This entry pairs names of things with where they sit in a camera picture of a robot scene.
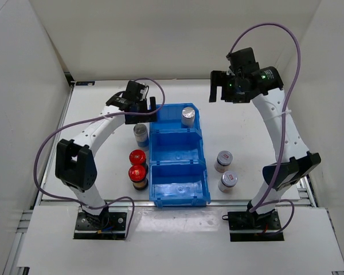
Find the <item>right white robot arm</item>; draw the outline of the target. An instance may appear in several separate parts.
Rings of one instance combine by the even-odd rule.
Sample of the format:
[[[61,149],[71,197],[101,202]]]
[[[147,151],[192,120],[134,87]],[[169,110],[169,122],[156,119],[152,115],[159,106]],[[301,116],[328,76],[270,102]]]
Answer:
[[[310,152],[287,107],[288,93],[277,69],[272,66],[256,71],[214,70],[210,74],[210,102],[217,100],[221,87],[221,100],[231,103],[253,102],[266,126],[275,150],[274,164],[262,170],[264,182],[259,192],[247,205],[246,222],[259,229],[267,221],[284,193],[320,162],[318,153]]]

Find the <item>silver-lid salt shaker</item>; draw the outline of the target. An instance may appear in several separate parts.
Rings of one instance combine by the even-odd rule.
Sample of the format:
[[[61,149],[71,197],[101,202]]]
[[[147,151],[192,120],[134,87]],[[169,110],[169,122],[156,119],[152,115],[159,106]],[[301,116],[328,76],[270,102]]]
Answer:
[[[185,107],[181,113],[181,124],[184,128],[193,128],[196,117],[195,109],[192,107]]]
[[[134,136],[138,147],[143,151],[148,151],[149,138],[148,129],[144,124],[136,124],[133,129]]]

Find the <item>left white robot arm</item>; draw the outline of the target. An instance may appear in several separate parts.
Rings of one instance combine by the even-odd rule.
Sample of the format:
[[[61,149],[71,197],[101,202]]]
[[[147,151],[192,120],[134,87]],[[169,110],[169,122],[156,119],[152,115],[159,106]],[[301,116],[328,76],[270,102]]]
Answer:
[[[56,148],[55,176],[75,194],[80,201],[87,221],[96,229],[108,226],[109,214],[105,200],[100,196],[95,181],[97,169],[94,157],[98,149],[125,123],[137,124],[157,120],[155,97],[147,101],[130,101],[112,96],[100,112],[97,121],[70,140],[61,139]]]

